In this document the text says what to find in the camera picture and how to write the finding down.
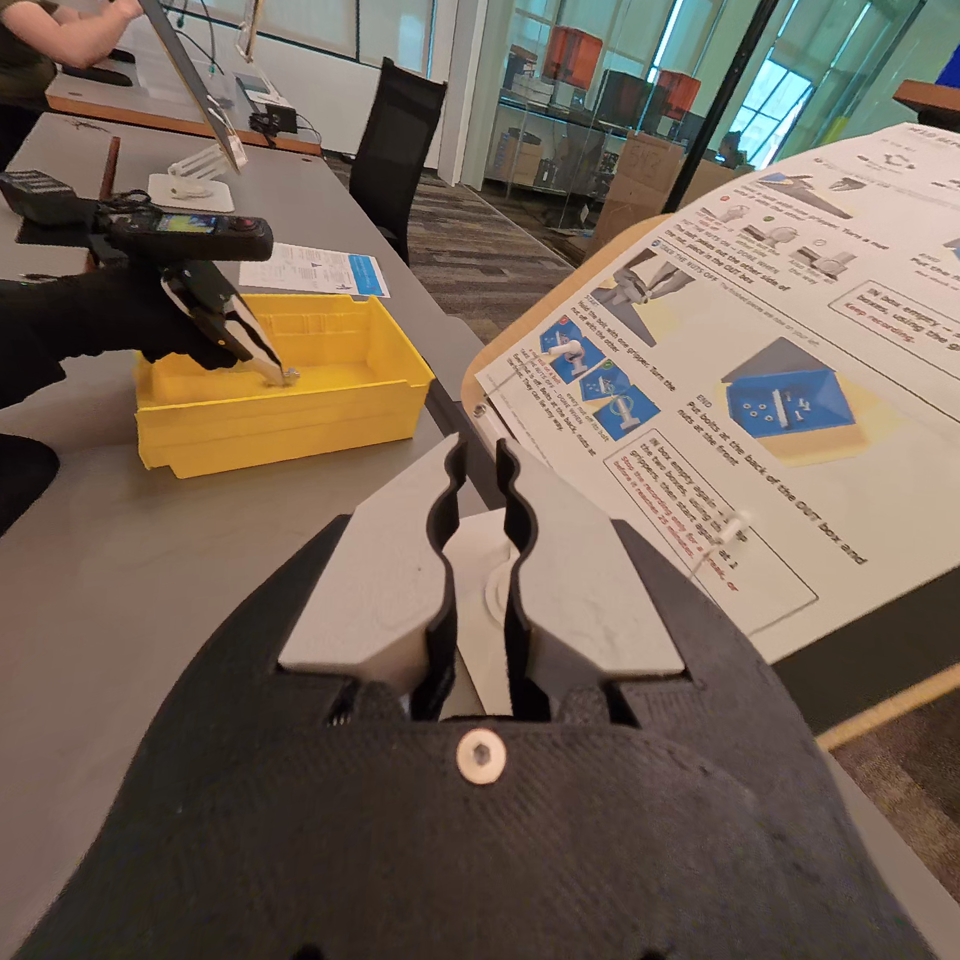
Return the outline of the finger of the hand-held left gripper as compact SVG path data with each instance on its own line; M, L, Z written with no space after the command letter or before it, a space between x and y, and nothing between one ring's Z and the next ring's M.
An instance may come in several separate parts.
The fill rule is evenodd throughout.
M286 370L282 362L272 349L262 342L228 342L223 346L236 358L236 368L244 372L252 372L262 378L270 386L286 386Z
M263 331L258 326L255 319L248 320L240 314L225 314L222 317L222 345L227 342L253 342L257 341L271 348L278 359L270 343L265 339Z

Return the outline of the black ribbed device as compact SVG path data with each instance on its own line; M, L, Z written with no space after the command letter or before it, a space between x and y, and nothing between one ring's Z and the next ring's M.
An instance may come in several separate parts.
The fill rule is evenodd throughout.
M1 193L13 213L43 227L87 222L99 204L37 170L2 172Z

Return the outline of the cardboard box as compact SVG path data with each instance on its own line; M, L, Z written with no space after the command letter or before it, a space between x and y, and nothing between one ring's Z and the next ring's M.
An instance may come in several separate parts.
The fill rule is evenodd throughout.
M643 132L629 134L584 258L630 226L662 214L686 159L680 144Z

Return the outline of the another person's forearm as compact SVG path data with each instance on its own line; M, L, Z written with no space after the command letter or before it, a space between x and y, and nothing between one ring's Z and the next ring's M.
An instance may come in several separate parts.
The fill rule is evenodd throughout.
M34 2L16 2L2 12L2 23L20 42L61 66L87 68L114 49L127 27L143 16L137 1L99 2L91 13L71 7L47 12Z

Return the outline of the orange hood printer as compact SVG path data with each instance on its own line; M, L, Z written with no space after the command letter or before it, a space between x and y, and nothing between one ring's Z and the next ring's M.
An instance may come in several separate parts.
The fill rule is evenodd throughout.
M679 121L691 111L701 89L701 80L680 71L659 69L651 110L655 118Z
M582 109L602 49L602 38L584 30L552 28L539 74L552 86L551 106L566 111Z

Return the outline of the yellow plastic bin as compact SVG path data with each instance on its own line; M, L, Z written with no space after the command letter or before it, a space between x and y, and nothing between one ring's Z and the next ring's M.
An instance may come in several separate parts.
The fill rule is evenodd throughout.
M249 294L246 303L295 383L270 385L240 364L140 358L146 468L191 478L413 437L434 375L380 297Z

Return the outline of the grey tilted board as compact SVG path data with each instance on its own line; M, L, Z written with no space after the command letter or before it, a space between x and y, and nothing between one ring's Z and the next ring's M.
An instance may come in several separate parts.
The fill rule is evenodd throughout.
M242 140L235 129L230 116L222 105L212 96L200 73L186 52L179 36L169 21L159 1L140 1L143 14L164 48L178 78L197 107L202 121L211 137L218 144L214 149L213 160L204 165L199 156L174 164L172 174L195 179L210 179L218 174L232 170L238 174L246 166L248 158Z

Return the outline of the black printer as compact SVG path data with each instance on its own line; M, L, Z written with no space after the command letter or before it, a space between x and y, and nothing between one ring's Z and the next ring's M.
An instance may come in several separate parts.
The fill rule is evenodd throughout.
M647 111L654 84L644 78L606 69L601 79L594 118L618 128L637 130Z

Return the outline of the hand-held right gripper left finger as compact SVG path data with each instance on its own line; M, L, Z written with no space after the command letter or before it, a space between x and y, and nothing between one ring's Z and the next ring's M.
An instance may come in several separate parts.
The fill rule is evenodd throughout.
M350 516L283 647L286 671L387 685L438 719L458 616L445 547L460 525L467 444L445 437Z

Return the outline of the printed instruction sheet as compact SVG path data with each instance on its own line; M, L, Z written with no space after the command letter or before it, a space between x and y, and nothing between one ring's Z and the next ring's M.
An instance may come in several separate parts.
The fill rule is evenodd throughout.
M477 378L778 661L958 568L959 138L746 174Z

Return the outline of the black slanted pole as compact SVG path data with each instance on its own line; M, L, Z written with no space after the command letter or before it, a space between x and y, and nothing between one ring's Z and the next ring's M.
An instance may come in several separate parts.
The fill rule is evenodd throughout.
M686 159L678 171L677 178L661 209L661 214L675 213L696 175L704 154L710 145L714 132L722 118L722 114L734 96L742 75L749 65L750 58L756 50L764 30L773 17L778 1L759 1L744 30L735 53L726 69L726 74L718 87L717 93L703 118L702 126L690 147Z

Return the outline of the black office chair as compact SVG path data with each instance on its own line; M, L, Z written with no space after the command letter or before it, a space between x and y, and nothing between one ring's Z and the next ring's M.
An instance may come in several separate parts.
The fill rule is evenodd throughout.
M407 71L384 57L351 164L351 197L405 264L410 262L410 213L447 91L446 83Z

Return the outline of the instruction sheet on stand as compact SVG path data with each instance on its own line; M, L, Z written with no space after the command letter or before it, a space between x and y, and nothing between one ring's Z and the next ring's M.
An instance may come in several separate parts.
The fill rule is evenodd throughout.
M668 221L660 214L613 238L481 349L462 380L461 401L474 432L494 455L496 426L479 373L550 319L593 275ZM958 571L951 570L774 663L826 750L958 690Z

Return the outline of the printed paper sheet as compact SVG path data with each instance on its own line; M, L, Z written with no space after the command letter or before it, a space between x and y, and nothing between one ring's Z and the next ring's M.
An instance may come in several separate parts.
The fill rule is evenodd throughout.
M321 295L390 298L376 258L276 242L270 259L242 262L242 286Z

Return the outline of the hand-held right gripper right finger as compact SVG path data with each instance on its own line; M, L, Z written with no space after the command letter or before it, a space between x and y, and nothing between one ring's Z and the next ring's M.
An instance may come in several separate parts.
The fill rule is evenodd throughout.
M613 520L515 440L496 445L516 550L505 606L510 706L549 714L572 690L675 678L685 664Z

